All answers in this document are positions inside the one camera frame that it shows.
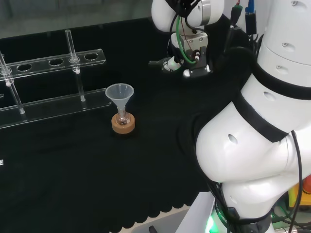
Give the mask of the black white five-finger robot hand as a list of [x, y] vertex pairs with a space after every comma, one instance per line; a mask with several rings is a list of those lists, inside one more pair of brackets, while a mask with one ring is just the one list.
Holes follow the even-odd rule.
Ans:
[[208, 35], [197, 33], [180, 35], [173, 33], [168, 42], [168, 55], [158, 61], [149, 61], [148, 66], [159, 68], [164, 73], [181, 71], [184, 79], [195, 79], [212, 73], [212, 61], [208, 52]]

